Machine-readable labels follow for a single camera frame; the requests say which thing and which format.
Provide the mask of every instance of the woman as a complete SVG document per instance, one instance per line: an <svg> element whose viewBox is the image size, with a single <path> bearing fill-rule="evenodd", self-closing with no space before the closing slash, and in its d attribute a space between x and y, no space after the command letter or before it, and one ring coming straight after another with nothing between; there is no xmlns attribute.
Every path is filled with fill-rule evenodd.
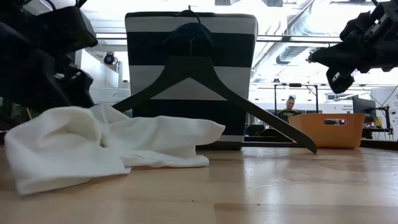
<svg viewBox="0 0 398 224"><path fill-rule="evenodd" d="M286 109L278 113L278 117L285 122L289 122L289 118L300 114L300 112L293 110L295 100L292 96L286 101Z"/></svg>

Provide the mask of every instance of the wooden tabletop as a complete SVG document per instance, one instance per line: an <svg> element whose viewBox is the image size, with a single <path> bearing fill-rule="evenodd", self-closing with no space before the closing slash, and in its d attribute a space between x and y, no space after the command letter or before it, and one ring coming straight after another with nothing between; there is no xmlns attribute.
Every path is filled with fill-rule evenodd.
<svg viewBox="0 0 398 224"><path fill-rule="evenodd" d="M375 149L204 152L210 166L129 175L26 197L0 151L0 223L398 223L398 154Z"/></svg>

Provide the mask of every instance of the white towel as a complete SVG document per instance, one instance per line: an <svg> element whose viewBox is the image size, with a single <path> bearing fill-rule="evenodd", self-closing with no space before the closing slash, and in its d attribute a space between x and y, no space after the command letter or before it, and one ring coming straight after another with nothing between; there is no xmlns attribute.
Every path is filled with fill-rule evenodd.
<svg viewBox="0 0 398 224"><path fill-rule="evenodd" d="M201 167L195 146L220 138L212 121L129 118L108 105L55 108L10 130L6 154L20 194L128 174L132 166Z"/></svg>

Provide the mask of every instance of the white wall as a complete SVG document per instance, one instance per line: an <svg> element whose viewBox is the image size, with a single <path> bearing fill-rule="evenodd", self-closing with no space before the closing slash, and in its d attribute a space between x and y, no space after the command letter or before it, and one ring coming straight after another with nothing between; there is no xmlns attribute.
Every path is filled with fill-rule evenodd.
<svg viewBox="0 0 398 224"><path fill-rule="evenodd" d="M398 139L398 90L395 89L394 92L393 87L385 87L385 88L375 88L371 90L371 95L381 104L386 102L384 106L389 105L390 106L390 122L392 125L392 128L394 129L394 139ZM382 114L381 111L376 111L376 115L378 117L382 117L383 120L383 128L387 128L387 123L386 123L386 118ZM379 138L379 139L386 139L391 140L392 136L390 137L387 133L386 136L384 136L384 133L381 133L380 135L377 133L373 134L373 138Z"/></svg>
<svg viewBox="0 0 398 224"><path fill-rule="evenodd" d="M130 80L129 56L127 52L115 52L114 55L119 59L119 61L123 62L123 65L120 68L123 71L123 80Z"/></svg>
<svg viewBox="0 0 398 224"><path fill-rule="evenodd" d="M93 77L91 88L117 88L118 74L105 66L98 59L90 55L86 50L81 50L80 63L76 63L80 69Z"/></svg>
<svg viewBox="0 0 398 224"><path fill-rule="evenodd" d="M322 104L322 113L354 113L353 102L343 101L343 102L326 102Z"/></svg>
<svg viewBox="0 0 398 224"><path fill-rule="evenodd" d="M268 89L263 88L251 88L249 91L249 99L250 100L260 100L260 101L269 101L274 102L275 94L274 89L267 87ZM296 102L307 102L307 100L311 100L313 104L315 104L315 95L311 93L309 90L304 89L294 89L294 88L285 88L285 89L277 89L277 101L283 102L283 100L287 100L289 96L294 95ZM325 102L326 100L326 92L330 91L319 91L318 100L319 102Z"/></svg>

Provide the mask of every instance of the orange plastic bin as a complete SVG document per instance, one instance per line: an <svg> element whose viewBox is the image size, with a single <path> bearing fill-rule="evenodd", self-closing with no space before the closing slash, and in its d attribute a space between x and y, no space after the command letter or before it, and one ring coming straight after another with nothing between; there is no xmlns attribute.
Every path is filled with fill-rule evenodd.
<svg viewBox="0 0 398 224"><path fill-rule="evenodd" d="M289 123L310 136L317 147L354 149L361 144L365 114L301 114ZM345 124L325 124L339 120Z"/></svg>

